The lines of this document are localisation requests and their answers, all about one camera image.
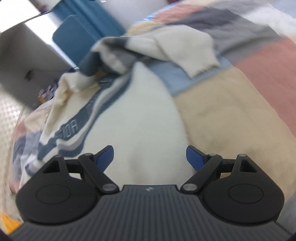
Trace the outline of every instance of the blue curtain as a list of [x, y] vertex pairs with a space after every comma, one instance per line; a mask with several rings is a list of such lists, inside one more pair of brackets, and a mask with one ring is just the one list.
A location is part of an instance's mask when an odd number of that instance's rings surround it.
[[124, 28], [99, 3], [92, 0], [62, 0], [53, 9], [61, 20], [70, 15], [77, 15], [97, 38], [121, 36]]

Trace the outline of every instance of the yellow object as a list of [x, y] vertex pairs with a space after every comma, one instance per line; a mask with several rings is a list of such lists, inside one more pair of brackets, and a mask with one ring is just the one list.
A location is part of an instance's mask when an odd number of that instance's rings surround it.
[[1, 219], [7, 234], [11, 234], [14, 230], [16, 230], [19, 226], [22, 225], [21, 222], [9, 217], [5, 213], [1, 213]]

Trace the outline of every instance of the metal screw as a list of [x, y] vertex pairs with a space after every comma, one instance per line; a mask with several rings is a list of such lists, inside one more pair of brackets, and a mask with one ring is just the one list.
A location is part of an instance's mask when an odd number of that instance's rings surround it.
[[192, 192], [192, 191], [195, 191], [197, 189], [197, 186], [193, 183], [186, 183], [183, 185], [183, 189], [185, 191], [188, 191], [188, 192]]
[[113, 184], [113, 183], [107, 183], [107, 184], [104, 184], [102, 186], [102, 188], [106, 192], [112, 192], [117, 188], [117, 186], [115, 184]]

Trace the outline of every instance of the bed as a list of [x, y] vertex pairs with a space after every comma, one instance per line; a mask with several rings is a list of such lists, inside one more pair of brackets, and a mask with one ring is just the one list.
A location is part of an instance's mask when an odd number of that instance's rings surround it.
[[62, 76], [54, 100], [19, 126], [11, 186], [53, 155], [106, 145], [117, 184], [180, 185], [193, 173], [191, 144], [251, 157], [285, 195], [278, 222], [296, 232], [295, 77], [294, 1], [173, 4], [101, 40]]

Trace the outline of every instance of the pink fabric patch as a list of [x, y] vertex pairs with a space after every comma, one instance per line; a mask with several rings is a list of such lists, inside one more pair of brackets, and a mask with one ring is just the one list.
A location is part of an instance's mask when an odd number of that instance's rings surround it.
[[187, 16], [191, 15], [193, 12], [203, 10], [204, 8], [205, 6], [179, 3], [176, 6], [172, 7], [171, 9], [158, 13], [154, 17], [154, 19], [162, 23], [175, 22], [175, 21], [179, 21], [181, 19], [186, 18]]
[[248, 77], [296, 136], [296, 44], [288, 38], [273, 42], [235, 67]]

